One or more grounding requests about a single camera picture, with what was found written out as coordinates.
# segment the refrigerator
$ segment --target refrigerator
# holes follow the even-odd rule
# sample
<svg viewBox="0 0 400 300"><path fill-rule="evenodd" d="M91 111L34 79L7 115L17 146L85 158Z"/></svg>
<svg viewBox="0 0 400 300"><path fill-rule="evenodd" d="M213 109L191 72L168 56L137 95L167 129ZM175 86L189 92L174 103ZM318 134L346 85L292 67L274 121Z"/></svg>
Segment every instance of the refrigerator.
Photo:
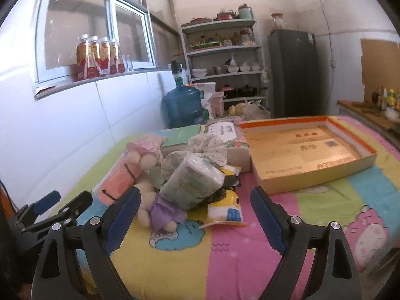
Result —
<svg viewBox="0 0 400 300"><path fill-rule="evenodd" d="M280 29L268 37L275 118L322 115L315 35Z"/></svg>

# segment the green book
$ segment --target green book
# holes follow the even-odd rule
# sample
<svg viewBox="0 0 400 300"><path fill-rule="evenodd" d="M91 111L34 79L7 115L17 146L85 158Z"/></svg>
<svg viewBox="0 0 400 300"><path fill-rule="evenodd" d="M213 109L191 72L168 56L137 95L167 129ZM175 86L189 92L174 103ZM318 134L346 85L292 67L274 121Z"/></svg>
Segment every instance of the green book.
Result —
<svg viewBox="0 0 400 300"><path fill-rule="evenodd" d="M201 125L185 126L173 129L162 145L164 157L174 151L186 150L189 140L200 133Z"/></svg>

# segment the silver bolt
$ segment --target silver bolt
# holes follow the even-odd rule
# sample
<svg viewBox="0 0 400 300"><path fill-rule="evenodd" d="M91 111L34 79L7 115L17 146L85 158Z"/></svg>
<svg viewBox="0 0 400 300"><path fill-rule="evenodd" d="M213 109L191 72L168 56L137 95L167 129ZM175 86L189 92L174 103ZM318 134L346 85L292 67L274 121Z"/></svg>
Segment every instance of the silver bolt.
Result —
<svg viewBox="0 0 400 300"><path fill-rule="evenodd" d="M90 220L90 224L92 226L95 226L95 225L97 225L99 223L100 223L100 218L98 216L92 217L91 220Z"/></svg>
<svg viewBox="0 0 400 300"><path fill-rule="evenodd" d="M298 216L292 216L290 218L291 222L294 224L300 224L301 223L301 218L299 218Z"/></svg>
<svg viewBox="0 0 400 300"><path fill-rule="evenodd" d="M60 230L61 228L61 224L59 224L58 222L53 224L53 226L51 227L54 231Z"/></svg>
<svg viewBox="0 0 400 300"><path fill-rule="evenodd" d="M335 221L333 221L330 225L335 230L339 230L341 228L341 225L339 223L335 222Z"/></svg>

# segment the blue stripe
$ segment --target blue stripe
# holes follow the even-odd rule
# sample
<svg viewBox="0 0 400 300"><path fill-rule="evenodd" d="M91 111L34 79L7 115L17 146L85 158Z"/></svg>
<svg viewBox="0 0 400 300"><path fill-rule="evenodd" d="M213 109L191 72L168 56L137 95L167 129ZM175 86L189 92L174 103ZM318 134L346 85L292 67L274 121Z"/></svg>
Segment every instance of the blue stripe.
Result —
<svg viewBox="0 0 400 300"><path fill-rule="evenodd" d="M400 194L382 170L374 165L348 176L347 179L365 204L373 208L382 218L390 236L398 236L400 234Z"/></svg>

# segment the open shallow box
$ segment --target open shallow box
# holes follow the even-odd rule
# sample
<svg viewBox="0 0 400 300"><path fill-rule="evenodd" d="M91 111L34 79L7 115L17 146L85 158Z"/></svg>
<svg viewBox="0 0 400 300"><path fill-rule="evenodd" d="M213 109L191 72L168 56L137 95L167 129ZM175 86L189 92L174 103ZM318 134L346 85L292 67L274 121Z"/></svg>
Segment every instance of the open shallow box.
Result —
<svg viewBox="0 0 400 300"><path fill-rule="evenodd" d="M253 171L267 194L307 188L371 167L377 151L327 116L240 125Z"/></svg>

